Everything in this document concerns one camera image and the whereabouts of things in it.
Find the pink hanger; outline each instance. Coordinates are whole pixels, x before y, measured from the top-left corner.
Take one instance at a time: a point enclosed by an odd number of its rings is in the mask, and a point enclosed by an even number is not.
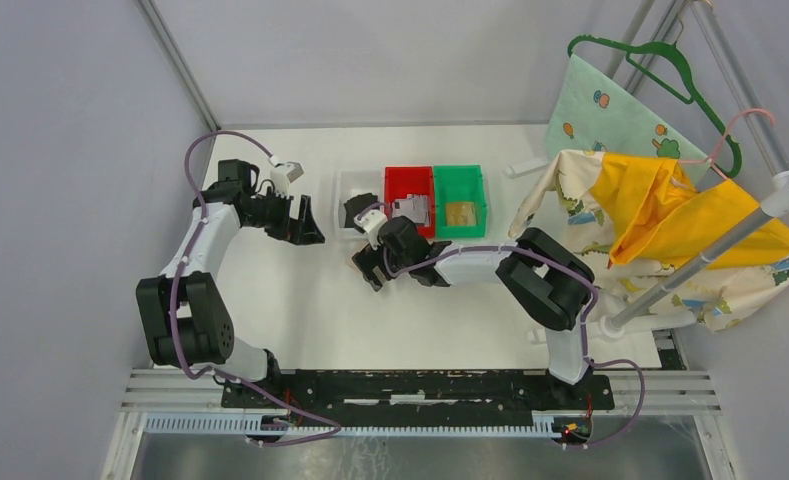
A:
[[[777,119],[774,118],[774,114],[769,112],[768,110],[765,110],[764,108],[748,108],[747,110],[742,110],[741,112],[736,114],[736,116],[733,117],[732,120],[730,120],[730,124],[727,125],[726,130],[724,130],[724,133],[721,135],[721,138],[718,140],[718,144],[715,145],[715,149],[712,150],[711,155],[704,158],[703,160],[678,160],[678,162],[685,164],[698,164],[698,163],[706,163],[706,161],[709,160],[709,167],[712,170],[714,170],[715,173],[720,175],[721,178],[723,178],[724,180],[729,180],[729,177],[727,177],[724,174],[724,172],[722,172],[721,169],[715,165],[715,161],[718,160],[718,154],[721,152],[721,147],[724,146],[724,141],[727,139],[727,135],[730,134],[730,129],[733,128],[733,125],[735,125],[735,123],[738,121],[739,118],[744,117],[746,115],[750,115],[752,113],[759,113],[768,117],[768,120],[771,121],[771,126],[777,124]]]

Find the plastic bin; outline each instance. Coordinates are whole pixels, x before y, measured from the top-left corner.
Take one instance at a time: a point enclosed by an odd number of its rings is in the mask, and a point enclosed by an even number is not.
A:
[[[435,236],[437,238],[481,238],[485,236],[488,203],[479,165],[437,166],[435,180]],[[476,225],[447,225],[448,203],[473,202]]]
[[[424,238],[435,238],[435,184],[432,167],[385,167],[385,203],[409,195],[429,196],[429,225],[419,226],[418,233]]]
[[[347,212],[344,202],[361,195],[372,193],[382,201],[382,171],[381,170],[342,170],[338,172],[335,181],[335,195],[333,203],[335,211],[335,235],[340,240],[366,240],[364,234],[354,228],[344,228]]]

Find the clothes hanger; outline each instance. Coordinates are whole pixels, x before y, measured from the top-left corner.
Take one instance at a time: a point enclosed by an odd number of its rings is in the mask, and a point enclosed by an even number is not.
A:
[[[754,113],[758,113],[760,115],[764,115],[765,117],[767,117],[768,121],[771,122],[772,127],[777,124],[777,119],[774,118],[774,114],[768,110],[765,110],[764,108],[748,108],[746,110],[742,110],[730,120],[730,123],[727,125],[727,128],[721,134],[721,138],[718,139],[718,143],[715,144],[715,148],[712,150],[712,153],[710,153],[708,157],[704,158],[703,160],[677,160],[677,161],[683,164],[706,163],[707,161],[709,161],[709,168],[714,170],[715,173],[717,173],[722,179],[728,180],[724,172],[722,172],[721,169],[719,169],[718,166],[715,165],[715,162],[718,160],[718,154],[721,152],[721,147],[724,146],[724,139],[729,138],[730,136],[729,133],[730,130],[733,128],[733,125],[735,125],[740,118]]]
[[[682,24],[682,19],[679,18],[679,16],[677,18],[680,21],[680,24]],[[674,43],[649,42],[645,43],[644,45],[636,46],[616,42],[614,40],[609,40],[608,38],[595,37],[593,35],[580,35],[571,40],[571,43],[568,44],[568,56],[574,54],[574,47],[576,47],[577,44],[581,42],[596,43],[598,45],[603,45],[625,52],[626,56],[624,58],[627,63],[644,74],[644,76],[656,82],[657,85],[664,88],[668,93],[676,97],[684,104],[690,105],[692,103],[696,103],[697,106],[700,107],[700,110],[709,119],[709,121],[712,122],[712,125],[715,126],[718,132],[721,134],[725,133],[726,128],[724,126],[724,122],[722,122],[718,115],[712,110],[712,107],[709,106],[709,104],[706,102],[706,99],[703,98],[703,95],[700,94],[700,92],[697,90],[697,87],[694,85],[694,80],[691,75],[691,66],[688,63],[688,60],[686,60],[685,55],[683,55],[682,52],[677,49],[676,41],[674,41]],[[665,83],[664,80],[656,76],[656,74],[633,60],[631,55],[634,54],[656,55],[671,62],[671,65],[677,69],[677,73],[680,75],[680,80],[682,80],[683,87],[685,87],[686,92],[688,92],[688,96],[678,92],[672,86]],[[726,141],[727,145],[730,147],[730,150],[733,152],[733,167],[729,171],[724,171],[723,173],[726,173],[730,178],[733,178],[741,171],[741,146],[738,144],[738,142],[733,140],[732,136],[730,135],[727,135]]]

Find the robotic arm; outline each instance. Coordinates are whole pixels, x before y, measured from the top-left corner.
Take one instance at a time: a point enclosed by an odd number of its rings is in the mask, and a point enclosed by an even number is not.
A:
[[[367,235],[368,245],[353,255],[352,261],[374,291],[400,273],[408,273],[421,285],[433,287],[502,283],[527,314],[546,328],[550,374],[565,384],[576,385],[590,373],[583,358],[577,317],[591,292],[577,279],[538,260],[552,260],[593,282],[594,274],[571,252],[537,228],[524,231],[515,245],[461,247],[449,241],[429,243],[408,218],[388,219],[378,210],[367,210],[373,201],[354,197],[350,201],[353,204],[347,207],[362,211],[355,224]]]
[[[312,217],[308,196],[300,197],[297,218],[290,216],[293,197],[287,196],[287,189],[303,173],[299,164],[275,165],[270,180],[273,188],[264,193],[256,189],[259,168],[255,165],[223,160],[217,170],[218,180],[202,192],[208,217],[201,220],[202,206],[195,200],[191,225],[176,255],[157,277],[138,283],[136,297],[150,357],[157,365],[179,366],[168,312],[171,307],[178,310],[180,305],[187,305],[190,311],[177,316],[180,340],[189,362],[221,365],[222,370],[251,381],[278,377],[278,364],[270,352],[235,338],[214,275],[229,243],[242,227],[262,228],[271,238],[294,245],[323,243],[324,237]],[[205,226],[186,258],[185,246],[200,222]],[[179,283],[178,305],[171,306],[171,282],[180,260],[185,268]]]

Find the white table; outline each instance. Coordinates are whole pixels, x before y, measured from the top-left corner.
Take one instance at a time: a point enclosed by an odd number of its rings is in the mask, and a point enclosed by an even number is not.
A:
[[[526,332],[537,327],[501,285],[427,288],[410,278],[378,293],[348,265],[358,244],[333,232],[332,196],[339,170],[386,165],[479,164],[485,176],[489,223],[485,242],[507,241],[515,211],[538,174],[510,180],[510,163],[543,156],[541,125],[321,128],[247,130],[282,161],[297,161],[305,175],[291,193],[312,197],[312,211],[327,241],[297,247],[245,228],[230,245],[217,276],[236,335],[271,350],[282,368],[502,369],[547,367],[546,346]],[[206,174],[218,160],[239,158],[262,168],[265,156],[246,141],[217,138]],[[538,225],[553,234],[566,217],[555,197]],[[591,342],[598,361],[630,358],[660,367],[650,333],[619,342]]]

